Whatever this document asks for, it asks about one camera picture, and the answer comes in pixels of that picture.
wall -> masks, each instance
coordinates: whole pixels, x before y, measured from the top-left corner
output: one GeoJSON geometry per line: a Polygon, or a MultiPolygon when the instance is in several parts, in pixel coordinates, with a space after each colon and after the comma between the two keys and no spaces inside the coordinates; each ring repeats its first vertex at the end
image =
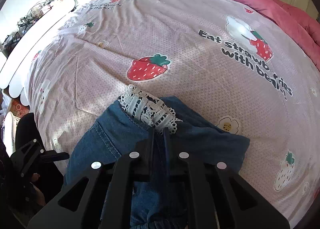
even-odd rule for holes
{"type": "Polygon", "coordinates": [[[0,10],[0,44],[7,35],[17,31],[17,23],[39,1],[43,0],[6,0],[0,10]]]}

lace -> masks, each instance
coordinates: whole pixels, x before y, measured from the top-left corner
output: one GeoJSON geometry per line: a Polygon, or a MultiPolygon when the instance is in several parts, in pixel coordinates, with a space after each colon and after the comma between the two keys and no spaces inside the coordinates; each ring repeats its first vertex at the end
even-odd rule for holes
{"type": "Polygon", "coordinates": [[[170,134],[177,131],[176,122],[181,120],[175,117],[174,109],[138,87],[128,85],[118,101],[127,114],[149,126],[155,126],[157,132],[162,133],[165,127],[169,129],[170,134]]]}

screw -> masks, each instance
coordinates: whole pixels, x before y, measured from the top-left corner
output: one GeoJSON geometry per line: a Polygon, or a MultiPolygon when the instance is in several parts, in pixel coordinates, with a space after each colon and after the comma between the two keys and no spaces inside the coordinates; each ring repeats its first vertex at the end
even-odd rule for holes
{"type": "Polygon", "coordinates": [[[218,169],[225,169],[226,167],[227,167],[227,165],[224,162],[218,162],[217,163],[217,168],[218,169]]]}
{"type": "Polygon", "coordinates": [[[187,159],[187,158],[189,158],[189,153],[180,152],[179,157],[182,158],[182,159],[187,159]]]}
{"type": "Polygon", "coordinates": [[[100,167],[101,167],[101,163],[98,162],[98,161],[95,161],[95,162],[93,162],[93,163],[91,164],[91,168],[93,168],[93,169],[98,169],[98,168],[100,168],[100,167]]]}
{"type": "Polygon", "coordinates": [[[132,159],[136,159],[137,157],[140,156],[140,154],[139,154],[139,152],[131,152],[131,153],[129,154],[129,156],[130,156],[130,158],[132,158],[132,159]]]}

bed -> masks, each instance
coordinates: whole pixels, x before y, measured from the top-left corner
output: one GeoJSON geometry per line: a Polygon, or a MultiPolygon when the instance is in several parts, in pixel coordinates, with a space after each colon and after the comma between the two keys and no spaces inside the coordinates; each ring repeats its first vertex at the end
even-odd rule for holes
{"type": "Polygon", "coordinates": [[[175,95],[250,138],[240,175],[293,228],[320,186],[319,45],[319,24],[278,0],[94,0],[33,60],[25,92],[44,146],[70,154],[127,85],[175,95]],[[152,56],[168,62],[135,67],[152,56]]]}

blue denim pants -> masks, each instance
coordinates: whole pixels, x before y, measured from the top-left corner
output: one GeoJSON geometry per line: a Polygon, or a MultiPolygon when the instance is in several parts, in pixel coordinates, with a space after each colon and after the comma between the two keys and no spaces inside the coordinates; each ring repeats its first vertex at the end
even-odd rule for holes
{"type": "MultiPolygon", "coordinates": [[[[174,96],[161,100],[182,120],[177,122],[176,133],[170,135],[172,142],[179,142],[184,151],[203,162],[216,165],[222,161],[239,172],[249,146],[248,138],[219,129],[174,96]]],[[[76,145],[69,159],[65,184],[70,184],[95,161],[113,163],[133,151],[136,142],[148,138],[149,129],[128,116],[119,101],[115,101],[76,145]]],[[[130,226],[133,229],[184,229],[188,222],[184,187],[180,183],[167,183],[163,136],[157,133],[153,159],[151,181],[134,184],[130,226]]]]}

